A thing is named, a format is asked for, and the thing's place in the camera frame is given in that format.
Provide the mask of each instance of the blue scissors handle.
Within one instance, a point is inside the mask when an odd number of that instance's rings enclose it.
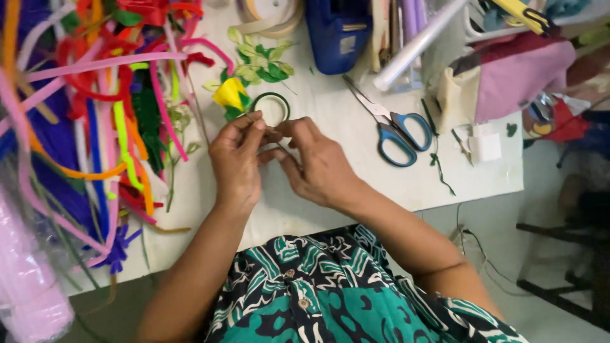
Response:
[[[409,143],[411,143],[417,151],[426,151],[428,148],[430,148],[430,144],[432,144],[432,129],[421,115],[417,113],[398,114],[391,112],[390,117],[392,118],[392,123],[401,131],[401,133],[406,136],[407,139],[409,139]],[[422,127],[424,135],[426,136],[424,145],[420,145],[419,142],[413,139],[413,136],[411,136],[411,133],[409,130],[407,130],[407,127],[404,125],[404,121],[407,119],[415,120]]]
[[[400,136],[398,136],[393,127],[384,123],[378,123],[377,127],[379,129],[379,153],[381,156],[383,156],[383,158],[397,167],[408,167],[417,161],[417,153],[415,153],[415,151],[409,145],[407,145],[407,143]],[[383,149],[383,143],[386,140],[391,140],[396,143],[405,153],[405,155],[407,155],[409,162],[399,163],[388,156]]]

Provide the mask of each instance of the hand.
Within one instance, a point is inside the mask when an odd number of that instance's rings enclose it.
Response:
[[[276,132],[292,137],[289,147],[301,153],[303,167],[284,150],[275,148],[261,153],[261,163],[274,158],[288,176],[292,190],[314,203],[345,211],[368,185],[358,178],[341,149],[341,146],[323,135],[309,117],[287,120]]]
[[[230,121],[209,148],[216,177],[216,204],[252,211],[260,197],[259,161],[256,151],[260,146],[278,142],[280,134],[265,135],[262,112],[257,111]]]

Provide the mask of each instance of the label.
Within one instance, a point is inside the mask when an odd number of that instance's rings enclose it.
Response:
[[[349,36],[341,39],[339,42],[339,53],[341,55],[349,54],[354,52],[356,47],[356,36]]]

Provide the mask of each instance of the fingernail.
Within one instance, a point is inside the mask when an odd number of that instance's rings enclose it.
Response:
[[[266,127],[265,121],[263,119],[259,119],[254,122],[254,127],[259,130],[264,130]]]
[[[273,155],[279,162],[282,162],[286,158],[286,153],[281,150],[276,150]]]

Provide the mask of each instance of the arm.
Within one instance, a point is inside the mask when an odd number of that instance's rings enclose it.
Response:
[[[373,230],[426,293],[468,300],[500,316],[477,272],[457,248],[422,219],[359,179],[341,146],[325,137],[310,118],[286,121],[276,130],[292,137],[289,146],[299,149],[303,167],[282,150],[266,151],[261,160],[277,159],[297,195]]]
[[[256,151],[263,138],[260,112],[225,126],[209,148],[216,203],[182,256],[163,276],[138,328],[139,342],[190,339],[214,308],[243,229],[260,195]]]

